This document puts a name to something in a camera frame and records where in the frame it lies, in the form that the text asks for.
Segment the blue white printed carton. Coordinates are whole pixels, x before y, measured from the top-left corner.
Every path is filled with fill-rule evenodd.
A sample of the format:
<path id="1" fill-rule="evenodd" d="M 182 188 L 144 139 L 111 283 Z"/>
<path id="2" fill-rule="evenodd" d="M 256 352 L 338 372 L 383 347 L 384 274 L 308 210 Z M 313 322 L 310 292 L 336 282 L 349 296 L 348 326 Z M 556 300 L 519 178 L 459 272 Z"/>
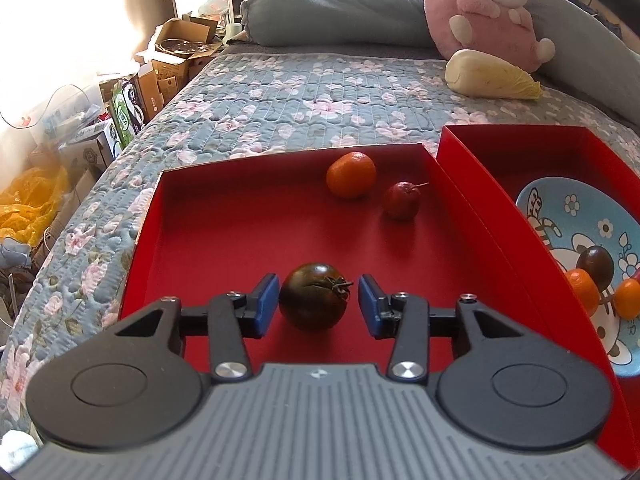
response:
<path id="1" fill-rule="evenodd" d="M 70 180 L 77 183 L 88 172 L 98 180 L 122 152 L 114 122 L 107 119 L 82 128 L 58 148 L 60 161 Z"/>

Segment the orange tomato on plate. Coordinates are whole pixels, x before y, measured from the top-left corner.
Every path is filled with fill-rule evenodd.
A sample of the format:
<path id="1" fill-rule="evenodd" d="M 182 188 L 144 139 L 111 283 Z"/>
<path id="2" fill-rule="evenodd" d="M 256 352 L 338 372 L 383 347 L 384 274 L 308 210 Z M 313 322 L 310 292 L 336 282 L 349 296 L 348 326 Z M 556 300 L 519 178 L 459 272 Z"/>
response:
<path id="1" fill-rule="evenodd" d="M 567 281 L 588 316 L 593 316 L 600 304 L 600 292 L 587 271 L 573 269 L 565 272 Z"/>

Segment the grey-blue rolled duvet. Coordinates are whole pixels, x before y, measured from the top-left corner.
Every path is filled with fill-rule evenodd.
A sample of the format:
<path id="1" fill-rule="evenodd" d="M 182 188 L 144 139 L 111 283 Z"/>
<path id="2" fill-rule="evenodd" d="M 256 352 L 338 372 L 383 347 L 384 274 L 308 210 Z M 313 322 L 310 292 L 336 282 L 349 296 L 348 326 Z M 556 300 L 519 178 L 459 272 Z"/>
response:
<path id="1" fill-rule="evenodd" d="M 555 86 L 639 121 L 639 57 L 567 0 L 528 0 L 536 33 L 556 47 L 539 73 Z M 438 60 L 423 0 L 245 0 L 242 24 L 254 44 L 295 48 L 380 44 Z"/>

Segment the open cardboard box with pan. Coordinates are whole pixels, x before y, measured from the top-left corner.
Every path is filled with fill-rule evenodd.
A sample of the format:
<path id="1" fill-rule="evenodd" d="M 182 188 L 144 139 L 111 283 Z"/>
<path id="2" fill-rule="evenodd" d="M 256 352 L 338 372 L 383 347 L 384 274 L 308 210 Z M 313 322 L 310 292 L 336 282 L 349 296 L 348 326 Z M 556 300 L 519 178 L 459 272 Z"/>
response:
<path id="1" fill-rule="evenodd" d="M 189 62 L 210 58 L 221 47 L 217 21 L 184 14 L 157 26 L 146 48 L 134 55 L 139 62 L 150 62 L 154 54 L 167 54 Z"/>

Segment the small orange fruit on plate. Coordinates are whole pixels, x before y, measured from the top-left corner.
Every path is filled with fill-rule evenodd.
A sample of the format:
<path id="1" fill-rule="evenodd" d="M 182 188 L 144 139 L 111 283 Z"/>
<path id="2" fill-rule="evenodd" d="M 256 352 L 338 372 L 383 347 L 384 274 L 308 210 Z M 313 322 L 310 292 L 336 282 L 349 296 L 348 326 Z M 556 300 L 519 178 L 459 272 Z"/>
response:
<path id="1" fill-rule="evenodd" d="M 615 289 L 613 306 L 623 320 L 633 320 L 640 315 L 640 283 L 634 278 L 626 278 Z"/>

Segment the pink plush rabbit toy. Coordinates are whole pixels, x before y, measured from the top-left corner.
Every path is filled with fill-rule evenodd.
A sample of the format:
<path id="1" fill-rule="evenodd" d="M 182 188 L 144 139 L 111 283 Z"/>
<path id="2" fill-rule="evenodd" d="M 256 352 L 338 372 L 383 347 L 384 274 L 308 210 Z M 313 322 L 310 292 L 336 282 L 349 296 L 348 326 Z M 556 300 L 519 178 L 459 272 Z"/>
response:
<path id="1" fill-rule="evenodd" d="M 537 38 L 528 0 L 424 0 L 426 24 L 438 52 L 451 58 L 469 49 L 502 58 L 533 73 L 555 55 Z"/>

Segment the small red apple fruit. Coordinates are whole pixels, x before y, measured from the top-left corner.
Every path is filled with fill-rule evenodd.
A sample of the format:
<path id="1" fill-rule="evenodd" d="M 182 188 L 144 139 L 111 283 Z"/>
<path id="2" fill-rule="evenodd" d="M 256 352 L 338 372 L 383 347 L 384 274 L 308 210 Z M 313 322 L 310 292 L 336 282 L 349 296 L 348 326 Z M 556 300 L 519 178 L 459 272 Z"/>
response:
<path id="1" fill-rule="evenodd" d="M 427 185 L 427 182 L 414 184 L 408 181 L 392 185 L 383 200 L 386 217 L 397 221 L 412 220 L 420 209 L 421 190 Z"/>

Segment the red box tray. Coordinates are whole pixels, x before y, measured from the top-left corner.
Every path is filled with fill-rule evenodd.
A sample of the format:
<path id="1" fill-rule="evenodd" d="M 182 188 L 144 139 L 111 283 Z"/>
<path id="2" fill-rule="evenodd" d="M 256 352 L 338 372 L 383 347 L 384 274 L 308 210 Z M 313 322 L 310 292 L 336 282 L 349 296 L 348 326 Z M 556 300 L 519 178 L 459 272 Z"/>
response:
<path id="1" fill-rule="evenodd" d="M 639 177 L 584 127 L 446 126 L 436 155 L 520 277 L 533 307 L 521 323 L 593 362 L 613 407 L 601 448 L 639 465 L 639 322 L 608 302 L 639 273 Z M 613 263 L 604 303 L 587 314 L 565 277 L 601 246 Z"/>
<path id="2" fill-rule="evenodd" d="M 223 292 L 249 292 L 268 273 L 285 278 L 323 262 L 351 281 L 371 274 L 386 292 L 410 292 L 435 308 L 453 308 L 470 292 L 535 330 L 520 321 L 534 304 L 520 277 L 434 157 L 414 144 L 367 154 L 378 175 L 360 200 L 340 200 L 326 186 L 338 157 L 332 148 L 163 172 L 120 312 L 163 296 L 197 307 Z M 412 220 L 383 212 L 385 193 L 400 181 L 428 183 Z"/>

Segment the orange mandarin in left tray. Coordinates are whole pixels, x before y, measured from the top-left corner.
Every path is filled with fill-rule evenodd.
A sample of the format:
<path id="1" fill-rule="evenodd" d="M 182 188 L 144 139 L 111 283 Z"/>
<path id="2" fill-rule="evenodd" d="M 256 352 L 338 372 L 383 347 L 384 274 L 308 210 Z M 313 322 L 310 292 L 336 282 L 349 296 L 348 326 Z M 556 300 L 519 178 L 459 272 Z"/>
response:
<path id="1" fill-rule="evenodd" d="M 372 159 L 361 152 L 349 152 L 337 159 L 326 172 L 326 185 L 336 196 L 358 198 L 366 195 L 376 181 Z"/>

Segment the dark brown tomato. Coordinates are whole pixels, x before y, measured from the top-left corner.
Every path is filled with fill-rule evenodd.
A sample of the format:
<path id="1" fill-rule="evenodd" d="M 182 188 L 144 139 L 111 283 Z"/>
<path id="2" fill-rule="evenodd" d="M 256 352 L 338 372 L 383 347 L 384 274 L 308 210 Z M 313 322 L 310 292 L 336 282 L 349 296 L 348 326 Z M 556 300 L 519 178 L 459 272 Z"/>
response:
<path id="1" fill-rule="evenodd" d="M 330 264 L 302 264 L 282 284 L 280 311 L 299 330 L 330 330 L 344 316 L 353 284 Z"/>

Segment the floral quilted bed cover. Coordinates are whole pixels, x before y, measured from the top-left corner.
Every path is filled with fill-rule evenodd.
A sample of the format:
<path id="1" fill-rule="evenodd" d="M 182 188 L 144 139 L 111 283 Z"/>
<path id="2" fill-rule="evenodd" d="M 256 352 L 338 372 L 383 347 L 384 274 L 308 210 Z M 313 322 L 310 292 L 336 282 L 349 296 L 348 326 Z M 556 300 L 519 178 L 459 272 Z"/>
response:
<path id="1" fill-rule="evenodd" d="M 29 379 L 116 318 L 134 241 L 166 169 L 313 148 L 420 143 L 446 125 L 591 129 L 631 167 L 639 129 L 544 88 L 531 103 L 459 96 L 439 61 L 338 54 L 224 54 L 125 148 L 53 245 L 1 359 L 1 428 L 27 431 Z"/>

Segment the plush napa cabbage toy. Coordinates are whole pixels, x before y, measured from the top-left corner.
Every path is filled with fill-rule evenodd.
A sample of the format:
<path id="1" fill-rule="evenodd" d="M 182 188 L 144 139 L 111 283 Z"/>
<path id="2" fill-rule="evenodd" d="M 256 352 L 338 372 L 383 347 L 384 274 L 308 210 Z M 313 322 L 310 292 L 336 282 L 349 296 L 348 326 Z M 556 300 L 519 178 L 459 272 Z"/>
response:
<path id="1" fill-rule="evenodd" d="M 447 86 L 454 92 L 483 99 L 536 100 L 541 85 L 529 73 L 502 58 L 480 51 L 457 51 L 445 67 Z"/>

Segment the green white carton box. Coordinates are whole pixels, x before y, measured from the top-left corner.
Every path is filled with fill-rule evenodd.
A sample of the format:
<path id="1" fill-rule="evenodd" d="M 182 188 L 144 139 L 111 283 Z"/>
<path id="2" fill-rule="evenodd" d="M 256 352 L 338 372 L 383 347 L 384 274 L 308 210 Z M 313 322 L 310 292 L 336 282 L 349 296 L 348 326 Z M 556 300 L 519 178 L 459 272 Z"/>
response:
<path id="1" fill-rule="evenodd" d="M 144 127 L 144 110 L 132 78 L 119 79 L 114 84 L 110 113 L 120 144 L 126 148 Z"/>

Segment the red box left tray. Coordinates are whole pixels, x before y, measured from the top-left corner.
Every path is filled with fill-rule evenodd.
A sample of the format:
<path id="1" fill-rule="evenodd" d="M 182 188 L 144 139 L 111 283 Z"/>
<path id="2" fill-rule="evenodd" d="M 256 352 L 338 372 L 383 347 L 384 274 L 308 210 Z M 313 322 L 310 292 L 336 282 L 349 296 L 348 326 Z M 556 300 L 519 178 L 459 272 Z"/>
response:
<path id="1" fill-rule="evenodd" d="M 386 292 L 410 292 L 435 308 L 453 308 L 470 292 L 535 330 L 520 321 L 534 304 L 520 277 L 434 157 L 414 144 L 367 154 L 378 175 L 360 200 L 340 200 L 326 186 L 338 157 L 332 148 L 163 172 L 120 312 L 163 296 L 197 307 L 223 292 L 249 292 L 268 273 L 285 278 L 323 262 L 351 281 L 371 274 Z M 412 220 L 383 212 L 385 193 L 400 181 L 428 183 Z"/>

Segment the blue cartoon plate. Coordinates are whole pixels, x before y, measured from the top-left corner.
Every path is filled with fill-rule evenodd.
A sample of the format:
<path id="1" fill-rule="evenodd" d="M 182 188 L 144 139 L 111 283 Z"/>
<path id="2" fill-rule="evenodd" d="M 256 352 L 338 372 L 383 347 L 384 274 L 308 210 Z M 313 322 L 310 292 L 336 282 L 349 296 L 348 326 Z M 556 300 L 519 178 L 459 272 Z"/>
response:
<path id="1" fill-rule="evenodd" d="M 620 377 L 639 374 L 639 222 L 605 192 L 545 177 L 516 206 L 570 281 Z"/>

